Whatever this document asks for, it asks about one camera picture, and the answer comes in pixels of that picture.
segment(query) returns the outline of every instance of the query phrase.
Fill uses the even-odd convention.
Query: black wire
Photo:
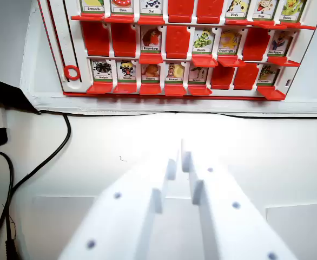
[[[6,202],[8,202],[8,201],[10,201],[10,197],[11,197],[12,189],[13,189],[14,168],[13,168],[13,163],[7,154],[0,152],[0,155],[6,159],[7,164],[8,164],[8,168],[9,168],[9,188],[8,188],[8,194],[7,194],[7,200],[6,200]],[[7,240],[12,239],[8,204],[7,204],[7,206],[3,207],[3,212],[5,212],[5,214],[6,214]]]
[[[26,175],[21,181],[19,181],[12,189],[12,193],[9,197],[9,200],[6,201],[5,204],[5,208],[2,211],[1,217],[0,217],[0,230],[1,227],[3,225],[3,220],[6,217],[5,215],[7,215],[7,208],[9,208],[9,205],[11,203],[11,199],[14,195],[14,193],[18,190],[18,188],[24,183],[26,182],[28,179],[30,179],[36,172],[38,172],[44,165],[46,165],[52,158],[54,158],[59,151],[61,151],[61,149],[66,145],[66,143],[68,142],[68,140],[70,139],[71,136],[71,124],[70,121],[68,120],[68,117],[66,114],[63,114],[63,118],[65,119],[66,125],[67,125],[67,135],[65,137],[65,139],[63,140],[63,142],[60,144],[60,146],[54,151],[54,153],[52,153],[48,158],[46,158],[40,165],[38,165],[32,172],[30,172],[28,175]]]

